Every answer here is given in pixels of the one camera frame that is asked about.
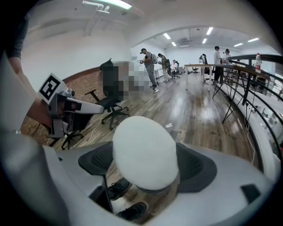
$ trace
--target ceiling light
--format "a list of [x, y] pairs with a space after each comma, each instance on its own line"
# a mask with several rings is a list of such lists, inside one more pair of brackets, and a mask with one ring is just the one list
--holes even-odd
[[239, 46], [239, 45], [242, 45], [243, 43], [239, 43], [239, 44], [237, 44], [237, 45], [234, 45], [234, 47], [237, 47], [237, 46]]
[[213, 27], [208, 28], [207, 35], [211, 34]]
[[248, 40], [248, 42], [256, 41], [256, 40], [259, 40], [259, 38], [254, 38], [254, 39]]
[[165, 34], [163, 34], [167, 39], [171, 39], [171, 37], [167, 34], [167, 33], [165, 33]]
[[[113, 4], [113, 5], [122, 7], [124, 9], [131, 9], [132, 8], [132, 6], [130, 4], [128, 4], [127, 2], [123, 2], [121, 0], [96, 0], [96, 1]], [[83, 0], [83, 4], [93, 5], [94, 2], [92, 2], [91, 0], [90, 1]]]

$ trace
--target black shoe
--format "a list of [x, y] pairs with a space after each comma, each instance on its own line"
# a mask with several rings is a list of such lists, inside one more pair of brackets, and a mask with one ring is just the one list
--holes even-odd
[[148, 208], [145, 203], [139, 202], [132, 205], [130, 208], [119, 212], [117, 216], [125, 220], [132, 221], [142, 217], [147, 212], [147, 209]]
[[132, 186], [132, 184], [125, 178], [121, 178], [116, 183], [111, 184], [108, 188], [109, 198], [111, 200], [117, 200], [122, 197]]

